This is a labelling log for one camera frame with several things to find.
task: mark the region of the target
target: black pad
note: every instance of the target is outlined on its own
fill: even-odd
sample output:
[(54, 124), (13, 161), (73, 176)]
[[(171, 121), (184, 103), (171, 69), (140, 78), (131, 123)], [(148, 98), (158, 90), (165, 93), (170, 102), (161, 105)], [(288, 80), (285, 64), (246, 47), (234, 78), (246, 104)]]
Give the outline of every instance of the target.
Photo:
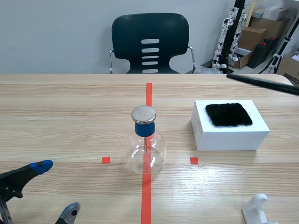
[(211, 104), (206, 106), (206, 112), (213, 125), (219, 126), (250, 126), (252, 120), (243, 106), (234, 104)]

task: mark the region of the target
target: glass flask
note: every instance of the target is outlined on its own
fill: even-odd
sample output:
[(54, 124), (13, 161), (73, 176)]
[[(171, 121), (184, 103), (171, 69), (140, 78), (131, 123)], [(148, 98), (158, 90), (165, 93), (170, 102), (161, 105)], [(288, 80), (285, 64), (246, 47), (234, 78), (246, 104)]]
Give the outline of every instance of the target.
[(126, 139), (125, 153), (128, 166), (140, 174), (156, 174), (164, 163), (166, 145), (156, 129), (156, 111), (150, 106), (139, 106), (132, 111), (135, 129)]

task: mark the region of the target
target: plastic bag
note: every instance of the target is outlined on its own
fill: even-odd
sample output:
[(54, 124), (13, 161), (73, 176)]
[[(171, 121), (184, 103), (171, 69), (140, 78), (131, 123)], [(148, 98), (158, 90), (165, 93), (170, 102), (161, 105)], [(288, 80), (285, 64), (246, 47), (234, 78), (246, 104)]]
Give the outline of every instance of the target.
[(223, 72), (218, 69), (210, 69), (202, 66), (197, 67), (194, 73), (195, 74), (223, 74)]

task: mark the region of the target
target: silver lid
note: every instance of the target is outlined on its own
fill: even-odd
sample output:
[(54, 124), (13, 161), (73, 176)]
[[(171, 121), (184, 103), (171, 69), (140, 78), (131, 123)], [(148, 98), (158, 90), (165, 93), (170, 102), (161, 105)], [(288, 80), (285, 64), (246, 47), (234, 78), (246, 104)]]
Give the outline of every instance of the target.
[(147, 125), (156, 119), (156, 111), (150, 106), (138, 106), (132, 111), (132, 119), (140, 125)]

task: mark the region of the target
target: wooden table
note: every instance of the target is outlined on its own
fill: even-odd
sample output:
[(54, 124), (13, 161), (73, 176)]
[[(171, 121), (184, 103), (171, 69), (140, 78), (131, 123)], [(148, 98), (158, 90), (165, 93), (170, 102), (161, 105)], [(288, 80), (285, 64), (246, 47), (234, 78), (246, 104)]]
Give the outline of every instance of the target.
[[(153, 224), (243, 224), (242, 205), (256, 193), (268, 195), (270, 221), (298, 222), (298, 97), (225, 75), (2, 74), (0, 172), (54, 161), (22, 199), (8, 202), (16, 224), (54, 224), (74, 201), (81, 203), (77, 224), (140, 223), (142, 175), (127, 168), (123, 145), (146, 82), (167, 144), (164, 168), (152, 179)], [(252, 99), (271, 133), (257, 152), (197, 152), (190, 119), (200, 99)], [(102, 156), (111, 163), (101, 164)]]

